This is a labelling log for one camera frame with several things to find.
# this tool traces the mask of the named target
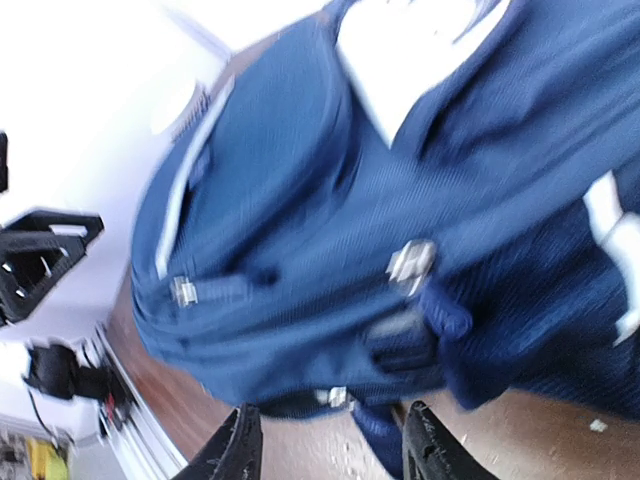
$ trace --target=white stripe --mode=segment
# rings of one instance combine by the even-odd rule
[[[593,238],[620,270],[627,291],[628,311],[616,322],[619,345],[640,327],[640,217],[623,213],[611,172],[593,183],[584,203]]]
[[[176,236],[178,234],[180,210],[182,209],[182,201],[184,198],[184,191],[187,187],[187,182],[189,181],[189,174],[191,173],[196,160],[200,156],[205,142],[211,135],[211,131],[213,130],[216,121],[227,104],[227,100],[233,91],[234,80],[235,78],[231,77],[227,81],[211,105],[211,108],[209,108],[205,114],[202,122],[191,139],[191,143],[187,148],[182,164],[173,179],[173,184],[171,185],[167,201],[167,211],[164,218],[164,224],[160,234],[160,240],[158,241],[158,246],[156,248],[156,271],[158,272],[158,278],[160,279],[167,276],[169,258],[171,258],[171,253],[173,252]]]

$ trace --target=brown table surface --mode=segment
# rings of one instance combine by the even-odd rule
[[[190,375],[153,360],[133,323],[130,280],[123,285],[107,338],[128,375],[178,449],[191,458],[230,407]],[[473,412],[448,395],[426,400],[465,447],[502,480],[635,480],[640,425],[523,393]],[[592,432],[599,418],[608,425]],[[310,422],[263,422],[263,480],[388,478],[348,415]]]

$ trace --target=robotic claw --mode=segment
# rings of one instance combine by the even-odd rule
[[[415,402],[407,415],[403,460],[404,480],[497,480],[423,402]],[[243,405],[173,480],[259,480],[261,461],[260,413]]]

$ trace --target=white label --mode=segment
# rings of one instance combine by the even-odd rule
[[[466,33],[476,13],[474,0],[369,0],[349,9],[338,52],[387,146],[418,99],[473,55],[509,3],[497,4]]]

